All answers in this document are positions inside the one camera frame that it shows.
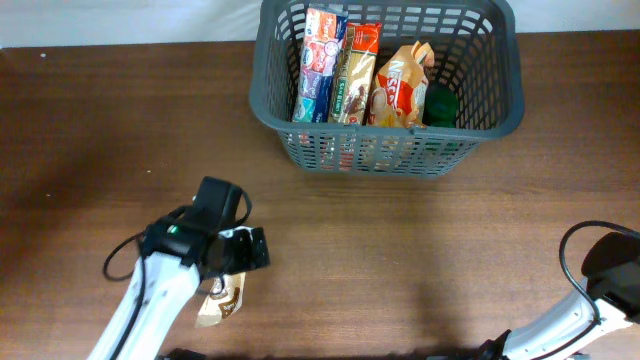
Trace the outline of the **silver brown snack pouch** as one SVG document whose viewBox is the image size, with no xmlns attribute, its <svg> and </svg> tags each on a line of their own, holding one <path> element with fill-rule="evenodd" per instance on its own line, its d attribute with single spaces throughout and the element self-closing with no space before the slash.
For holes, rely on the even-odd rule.
<svg viewBox="0 0 640 360">
<path fill-rule="evenodd" d="M 211 327 L 236 313 L 242 306 L 247 272 L 213 277 L 196 318 L 196 328 Z"/>
</svg>

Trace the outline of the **Kleenex tissue multipack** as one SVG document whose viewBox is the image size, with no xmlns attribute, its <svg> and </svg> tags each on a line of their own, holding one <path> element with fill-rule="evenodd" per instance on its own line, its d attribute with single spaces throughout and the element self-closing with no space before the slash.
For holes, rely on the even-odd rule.
<svg viewBox="0 0 640 360">
<path fill-rule="evenodd" d="M 346 11 L 319 5 L 307 9 L 292 122 L 325 123 L 328 120 L 333 79 L 347 20 Z"/>
</svg>

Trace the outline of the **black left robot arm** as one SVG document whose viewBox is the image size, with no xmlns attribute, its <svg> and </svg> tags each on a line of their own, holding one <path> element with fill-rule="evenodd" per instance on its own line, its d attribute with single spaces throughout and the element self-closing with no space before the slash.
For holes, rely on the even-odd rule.
<svg viewBox="0 0 640 360">
<path fill-rule="evenodd" d="M 229 288 L 235 275 L 270 265 L 264 230 L 239 218 L 241 201 L 252 209 L 246 192 L 228 181 L 205 177 L 190 205 L 176 208 L 125 240 L 135 243 L 138 259 L 129 286 L 91 359 L 153 359 L 176 317 L 208 279 L 220 281 L 221 290 L 240 299 L 242 290 Z"/>
</svg>

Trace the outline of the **San Remo spaghetti packet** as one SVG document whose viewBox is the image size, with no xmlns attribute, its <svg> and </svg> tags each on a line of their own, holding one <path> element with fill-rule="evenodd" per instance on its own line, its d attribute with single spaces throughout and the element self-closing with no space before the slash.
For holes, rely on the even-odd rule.
<svg viewBox="0 0 640 360">
<path fill-rule="evenodd" d="M 346 38 L 333 81 L 329 123 L 363 123 L 381 27 L 381 23 L 347 23 Z"/>
</svg>

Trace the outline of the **orange snack bag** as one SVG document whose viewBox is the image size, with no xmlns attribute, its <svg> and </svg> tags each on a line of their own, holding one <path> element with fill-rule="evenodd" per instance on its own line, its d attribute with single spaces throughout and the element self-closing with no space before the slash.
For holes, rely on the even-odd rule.
<svg viewBox="0 0 640 360">
<path fill-rule="evenodd" d="M 435 53 L 428 42 L 401 46 L 373 77 L 366 124 L 424 128 L 426 72 L 434 65 Z"/>
</svg>

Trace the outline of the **green-lid jar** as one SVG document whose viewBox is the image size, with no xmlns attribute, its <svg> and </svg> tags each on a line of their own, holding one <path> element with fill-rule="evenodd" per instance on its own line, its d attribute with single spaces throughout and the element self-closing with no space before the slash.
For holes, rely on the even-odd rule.
<svg viewBox="0 0 640 360">
<path fill-rule="evenodd" d="M 427 126 L 454 128 L 459 102 L 442 84 L 430 85 L 424 103 L 423 123 Z"/>
<path fill-rule="evenodd" d="M 457 141 L 429 141 L 424 144 L 426 161 L 449 162 L 458 152 L 460 145 Z"/>
</svg>

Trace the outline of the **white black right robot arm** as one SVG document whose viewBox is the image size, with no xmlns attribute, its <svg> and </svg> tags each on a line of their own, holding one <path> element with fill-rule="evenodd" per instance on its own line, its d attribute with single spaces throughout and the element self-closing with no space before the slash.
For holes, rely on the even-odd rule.
<svg viewBox="0 0 640 360">
<path fill-rule="evenodd" d="M 452 358 L 577 359 L 588 344 L 639 323 L 638 237 L 606 234 L 586 255 L 581 272 L 579 285 L 546 313 Z"/>
</svg>

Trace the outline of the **grey plastic slotted basket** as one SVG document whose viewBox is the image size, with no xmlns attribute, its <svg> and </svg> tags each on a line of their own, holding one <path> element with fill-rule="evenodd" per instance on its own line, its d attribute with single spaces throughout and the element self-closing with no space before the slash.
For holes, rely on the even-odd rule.
<svg viewBox="0 0 640 360">
<path fill-rule="evenodd" d="M 435 51 L 429 84 L 457 96 L 454 128 L 384 129 L 291 121 L 298 94 L 305 15 L 311 1 L 266 0 L 260 6 L 249 102 L 277 131 L 291 160 L 316 172 L 437 177 L 480 143 L 515 130 L 524 116 L 514 13 L 505 1 L 329 1 L 351 21 L 381 23 L 377 63 L 403 45 L 428 42 Z M 424 144 L 457 141 L 449 162 L 426 161 Z"/>
</svg>

